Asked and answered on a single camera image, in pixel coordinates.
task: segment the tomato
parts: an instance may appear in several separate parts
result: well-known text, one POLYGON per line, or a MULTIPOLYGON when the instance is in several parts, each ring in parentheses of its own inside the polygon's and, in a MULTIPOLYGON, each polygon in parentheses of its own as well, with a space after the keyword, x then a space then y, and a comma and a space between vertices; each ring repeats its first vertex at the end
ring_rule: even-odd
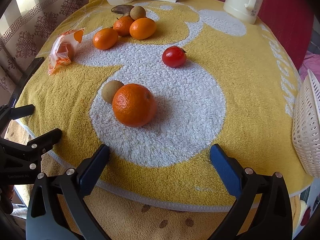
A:
POLYGON ((162 54, 162 61, 168 67, 181 67, 186 60, 186 52, 178 46, 169 47, 162 54))

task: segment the orange in plastic bag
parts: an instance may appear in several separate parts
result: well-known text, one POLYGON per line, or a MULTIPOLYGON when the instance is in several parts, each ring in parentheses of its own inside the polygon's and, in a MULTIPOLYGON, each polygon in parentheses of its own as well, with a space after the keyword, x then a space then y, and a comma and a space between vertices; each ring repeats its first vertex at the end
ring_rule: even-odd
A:
POLYGON ((55 40, 49 54, 49 75, 55 74, 60 67, 72 62, 78 45, 82 42, 83 31, 84 28, 67 31, 55 40))

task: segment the plastic basket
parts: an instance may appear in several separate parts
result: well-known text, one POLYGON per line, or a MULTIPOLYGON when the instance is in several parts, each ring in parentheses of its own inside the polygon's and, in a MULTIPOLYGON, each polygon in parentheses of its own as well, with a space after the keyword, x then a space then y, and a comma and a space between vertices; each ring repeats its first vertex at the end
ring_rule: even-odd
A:
POLYGON ((306 173, 320 178, 320 84, 308 69, 293 114, 292 143, 306 173))

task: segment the blue gripper pad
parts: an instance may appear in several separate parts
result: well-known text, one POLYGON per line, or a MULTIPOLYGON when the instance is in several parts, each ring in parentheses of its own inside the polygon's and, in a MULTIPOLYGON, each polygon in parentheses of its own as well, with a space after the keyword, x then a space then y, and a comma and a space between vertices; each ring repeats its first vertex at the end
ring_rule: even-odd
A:
POLYGON ((241 180, 229 165, 224 152, 213 145, 210 148, 210 159, 228 193, 238 198, 241 195, 241 180))

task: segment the floral curtain pattern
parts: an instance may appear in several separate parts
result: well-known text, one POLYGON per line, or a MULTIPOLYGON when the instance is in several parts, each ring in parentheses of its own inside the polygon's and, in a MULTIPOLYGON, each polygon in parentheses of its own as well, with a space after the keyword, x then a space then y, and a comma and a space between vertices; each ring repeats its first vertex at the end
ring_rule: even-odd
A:
POLYGON ((11 94, 54 29, 89 2, 19 1, 21 0, 12 0, 0 19, 0 86, 11 94))

